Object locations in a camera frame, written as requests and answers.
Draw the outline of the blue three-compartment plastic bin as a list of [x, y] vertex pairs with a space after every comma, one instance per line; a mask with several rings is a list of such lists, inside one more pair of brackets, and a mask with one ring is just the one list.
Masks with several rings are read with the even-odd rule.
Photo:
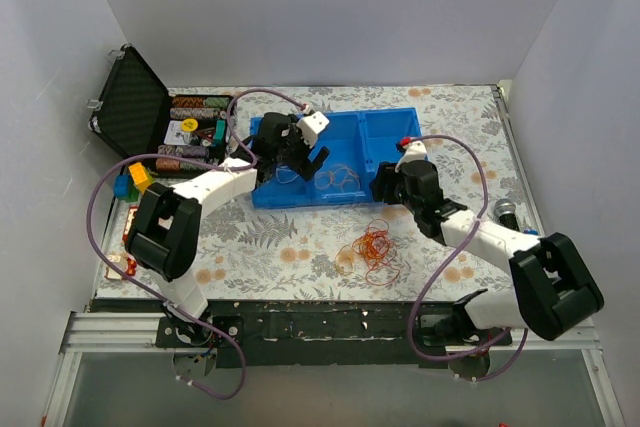
[[370, 109], [329, 112], [328, 128], [316, 147], [327, 147], [330, 154], [310, 181], [286, 167], [252, 194], [256, 209], [288, 209], [370, 203], [370, 182], [381, 162], [395, 163], [401, 158], [396, 143], [405, 137], [421, 135], [414, 108]]

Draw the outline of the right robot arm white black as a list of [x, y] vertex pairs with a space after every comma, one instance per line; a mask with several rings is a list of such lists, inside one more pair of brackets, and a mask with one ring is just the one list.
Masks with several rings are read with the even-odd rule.
[[431, 162], [383, 162], [370, 188], [375, 201], [407, 208], [425, 237], [511, 277], [510, 291], [480, 289], [454, 302], [450, 316], [433, 325], [434, 335], [471, 345], [493, 328], [528, 328], [553, 341], [603, 308], [604, 296], [568, 236], [534, 236], [479, 220], [445, 197]]

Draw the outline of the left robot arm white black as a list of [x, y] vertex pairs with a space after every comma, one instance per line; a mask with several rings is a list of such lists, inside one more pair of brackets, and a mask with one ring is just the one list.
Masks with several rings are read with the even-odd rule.
[[279, 167], [312, 180], [329, 155], [326, 147], [312, 154], [328, 126], [321, 112], [301, 117], [267, 113], [251, 140], [240, 143], [220, 166], [172, 187], [154, 183], [146, 189], [125, 248], [153, 274], [163, 302], [181, 319], [178, 334], [188, 345], [203, 346], [213, 333], [211, 320], [203, 316], [208, 301], [191, 269], [201, 222], [269, 181]]

